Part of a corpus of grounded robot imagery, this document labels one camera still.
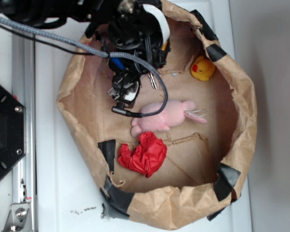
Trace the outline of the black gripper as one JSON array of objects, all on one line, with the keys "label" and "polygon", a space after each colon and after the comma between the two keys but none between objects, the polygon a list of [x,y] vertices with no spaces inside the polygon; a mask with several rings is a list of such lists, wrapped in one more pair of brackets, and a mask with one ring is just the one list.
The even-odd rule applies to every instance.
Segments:
[{"label": "black gripper", "polygon": [[170,27],[160,0],[120,0],[108,36],[114,46],[160,69],[170,51]]}]

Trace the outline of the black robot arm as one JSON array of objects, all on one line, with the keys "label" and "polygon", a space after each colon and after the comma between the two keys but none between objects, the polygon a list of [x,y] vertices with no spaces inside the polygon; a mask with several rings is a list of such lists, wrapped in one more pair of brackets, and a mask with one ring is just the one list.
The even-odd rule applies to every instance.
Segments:
[{"label": "black robot arm", "polygon": [[39,29],[58,28],[68,18],[88,22],[87,38],[107,24],[108,39],[118,52],[157,69],[166,64],[170,28],[160,0],[0,0],[0,13]]}]

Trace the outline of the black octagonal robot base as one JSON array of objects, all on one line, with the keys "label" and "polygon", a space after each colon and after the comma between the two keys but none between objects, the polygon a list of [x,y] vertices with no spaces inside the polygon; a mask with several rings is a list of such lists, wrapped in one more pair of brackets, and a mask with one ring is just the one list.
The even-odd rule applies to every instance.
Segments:
[{"label": "black octagonal robot base", "polygon": [[25,155],[25,107],[0,85],[0,181]]}]

